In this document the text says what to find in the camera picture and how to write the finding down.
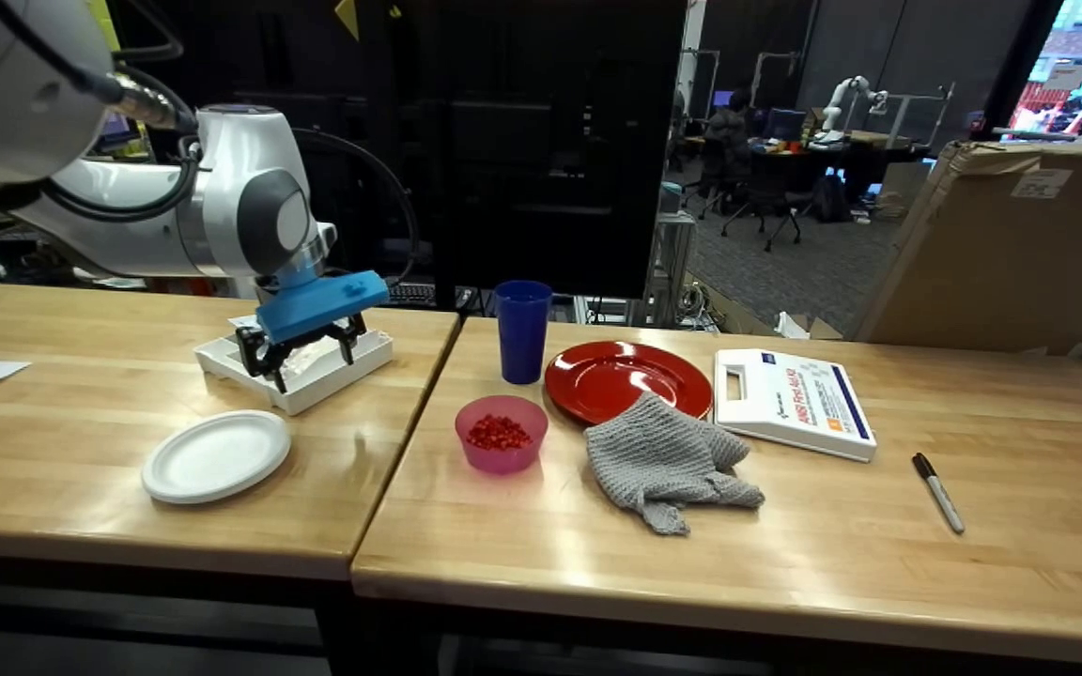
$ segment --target wooden table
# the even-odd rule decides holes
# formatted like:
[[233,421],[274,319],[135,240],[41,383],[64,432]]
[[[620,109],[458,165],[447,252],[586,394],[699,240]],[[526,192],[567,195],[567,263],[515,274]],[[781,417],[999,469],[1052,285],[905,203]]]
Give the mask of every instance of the wooden table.
[[252,300],[0,285],[0,361],[30,361],[0,383],[4,563],[349,578],[458,315],[364,312],[394,361],[286,417],[293,451],[271,481],[210,507],[162,507],[139,469],[165,436],[271,409],[195,364],[195,346],[244,312]]
[[[582,428],[496,372],[496,323],[466,319],[353,560],[353,590],[481,612],[736,631],[894,650],[1082,661],[1082,361],[552,323],[549,357],[635,338],[710,372],[721,346],[842,361],[879,436],[872,466],[751,443],[759,515],[688,511],[654,537],[616,511]],[[541,462],[481,477],[451,421],[481,394],[549,406]],[[966,537],[913,473],[939,466]]]

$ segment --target marker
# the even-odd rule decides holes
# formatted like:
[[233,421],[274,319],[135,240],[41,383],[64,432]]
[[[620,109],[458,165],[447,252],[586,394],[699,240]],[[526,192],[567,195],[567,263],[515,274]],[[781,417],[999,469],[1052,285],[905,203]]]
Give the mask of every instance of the marker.
[[943,477],[932,469],[932,462],[924,454],[913,454],[913,466],[917,466],[917,477],[924,481],[928,496],[939,503],[947,526],[954,533],[962,533],[966,526],[962,526],[962,515],[958,515]]

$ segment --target small red bowl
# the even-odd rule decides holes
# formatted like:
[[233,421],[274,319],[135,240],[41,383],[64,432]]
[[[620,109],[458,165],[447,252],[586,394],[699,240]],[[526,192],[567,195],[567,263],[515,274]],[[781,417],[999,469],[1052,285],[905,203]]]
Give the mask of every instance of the small red bowl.
[[530,398],[492,394],[458,409],[466,462],[485,473],[518,473],[537,462],[549,417]]

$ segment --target gray cloth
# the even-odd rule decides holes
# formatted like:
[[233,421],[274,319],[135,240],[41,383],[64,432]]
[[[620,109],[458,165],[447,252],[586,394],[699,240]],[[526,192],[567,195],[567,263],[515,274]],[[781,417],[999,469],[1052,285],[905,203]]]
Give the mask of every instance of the gray cloth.
[[748,447],[725,428],[642,394],[620,417],[586,428],[590,469],[624,511],[661,537],[691,533],[680,507],[718,503],[755,511],[766,496],[733,477]]

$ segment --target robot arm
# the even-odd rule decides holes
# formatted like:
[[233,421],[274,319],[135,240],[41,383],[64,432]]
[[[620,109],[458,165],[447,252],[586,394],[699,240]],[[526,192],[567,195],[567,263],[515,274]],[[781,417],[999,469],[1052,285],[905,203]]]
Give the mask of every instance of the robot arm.
[[[184,165],[90,161],[109,109],[180,128]],[[0,0],[0,210],[98,270],[263,282],[255,376],[278,379],[293,346],[387,300],[379,274],[316,278],[319,222],[286,116],[188,113],[116,75],[86,0]]]

